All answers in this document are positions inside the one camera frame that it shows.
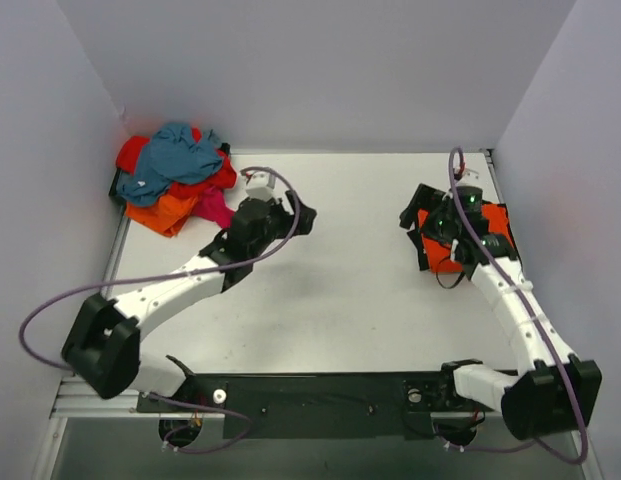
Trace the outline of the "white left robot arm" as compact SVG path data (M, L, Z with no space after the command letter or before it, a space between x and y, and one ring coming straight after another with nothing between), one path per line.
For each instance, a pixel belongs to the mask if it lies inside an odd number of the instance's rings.
M199 301L221 294L252 273L272 244L311 232L315 209L286 193L279 199L246 198L221 230L181 268L153 283L107 299L96 293L79 310L61 351L62 358L105 400L127 389L153 393L174 412L189 409L196 388L193 372L172 354L142 352L143 340Z

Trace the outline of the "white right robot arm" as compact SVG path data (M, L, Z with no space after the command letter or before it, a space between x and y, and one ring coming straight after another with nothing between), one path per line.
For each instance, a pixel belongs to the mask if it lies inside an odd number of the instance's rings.
M528 440L588 426L602 382L556 332L535 298L511 238L507 209L487 202L476 186L444 192L417 187L399 216L419 267L457 274L484 296L516 361L513 374L479 360L443 364L436 396L448 409L469 400L501 413L510 433Z

